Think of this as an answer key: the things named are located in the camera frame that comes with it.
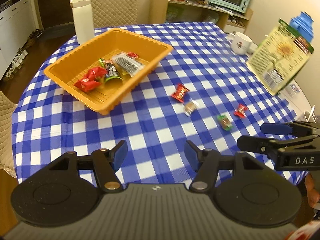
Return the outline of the right hand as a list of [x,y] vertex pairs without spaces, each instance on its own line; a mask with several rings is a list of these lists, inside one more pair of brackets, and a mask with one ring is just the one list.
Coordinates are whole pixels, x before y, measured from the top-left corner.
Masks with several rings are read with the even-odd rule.
[[305,187],[308,204],[311,208],[314,208],[319,202],[319,192],[315,189],[315,181],[310,173],[308,173],[305,178]]

